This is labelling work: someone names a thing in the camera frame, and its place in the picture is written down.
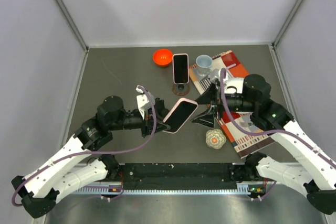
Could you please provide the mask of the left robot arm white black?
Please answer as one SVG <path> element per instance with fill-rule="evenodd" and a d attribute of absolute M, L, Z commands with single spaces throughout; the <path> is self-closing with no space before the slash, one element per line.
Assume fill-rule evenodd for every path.
<path fill-rule="evenodd" d="M 100 149 L 112 141 L 113 131 L 139 129 L 143 137 L 168 129 L 163 122 L 168 110 L 164 100 L 151 93 L 136 97 L 137 108 L 127 111 L 114 95 L 104 99 L 94 117 L 82 123 L 67 143 L 48 161 L 26 176 L 16 176 L 12 199 L 34 219 L 49 213 L 64 197 L 99 180 L 114 180 L 119 174 L 114 152 Z"/>

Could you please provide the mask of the phone with pink case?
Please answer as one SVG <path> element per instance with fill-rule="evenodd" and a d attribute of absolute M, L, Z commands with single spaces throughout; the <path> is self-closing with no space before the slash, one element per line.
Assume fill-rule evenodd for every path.
<path fill-rule="evenodd" d="M 175 84 L 185 84 L 189 82 L 189 62 L 188 54 L 173 55 L 173 81 Z"/>

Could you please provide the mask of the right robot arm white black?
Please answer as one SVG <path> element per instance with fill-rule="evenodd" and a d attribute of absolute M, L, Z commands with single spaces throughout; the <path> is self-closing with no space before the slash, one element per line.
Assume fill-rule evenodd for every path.
<path fill-rule="evenodd" d="M 209 74 L 211 85 L 196 102 L 208 109 L 192 119 L 195 124 L 214 127 L 216 118 L 226 114 L 242 133 L 268 135 L 284 147 L 301 169 L 289 167 L 256 153 L 245 161 L 245 174 L 280 182 L 301 193 L 318 211 L 335 213 L 335 161 L 303 131 L 293 115 L 270 97 L 271 86 L 264 77 L 249 74 L 227 78 L 226 70 Z"/>

